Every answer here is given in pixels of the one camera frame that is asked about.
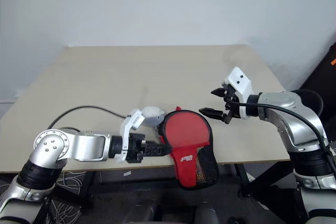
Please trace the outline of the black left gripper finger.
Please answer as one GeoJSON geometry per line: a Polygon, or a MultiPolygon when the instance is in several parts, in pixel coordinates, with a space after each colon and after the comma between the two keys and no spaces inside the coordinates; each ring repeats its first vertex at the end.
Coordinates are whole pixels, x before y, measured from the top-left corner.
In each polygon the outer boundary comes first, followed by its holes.
{"type": "Polygon", "coordinates": [[[159,157],[159,156],[165,156],[170,153],[169,149],[163,149],[163,148],[146,148],[144,150],[144,157],[159,157]]]}
{"type": "Polygon", "coordinates": [[[150,149],[171,149],[171,146],[168,144],[156,143],[152,141],[146,141],[145,147],[150,149]]]}

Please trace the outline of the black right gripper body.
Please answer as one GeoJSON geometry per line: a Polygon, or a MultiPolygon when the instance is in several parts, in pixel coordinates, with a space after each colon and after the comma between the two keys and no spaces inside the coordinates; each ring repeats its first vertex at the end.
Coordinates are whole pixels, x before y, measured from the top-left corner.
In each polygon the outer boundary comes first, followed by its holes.
{"type": "Polygon", "coordinates": [[[229,124],[232,118],[240,119],[239,106],[231,105],[229,101],[239,103],[239,99],[235,94],[236,90],[230,84],[223,84],[224,88],[224,102],[225,102],[225,110],[227,114],[224,116],[224,123],[229,124]]]}

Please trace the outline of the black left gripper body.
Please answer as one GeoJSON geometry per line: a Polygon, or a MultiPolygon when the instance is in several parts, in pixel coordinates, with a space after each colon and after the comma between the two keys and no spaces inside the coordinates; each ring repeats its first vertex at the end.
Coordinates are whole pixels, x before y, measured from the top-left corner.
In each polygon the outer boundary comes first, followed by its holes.
{"type": "Polygon", "coordinates": [[[145,142],[145,134],[130,133],[128,152],[125,160],[128,163],[141,163],[144,158],[144,148],[142,143],[145,142]]]}

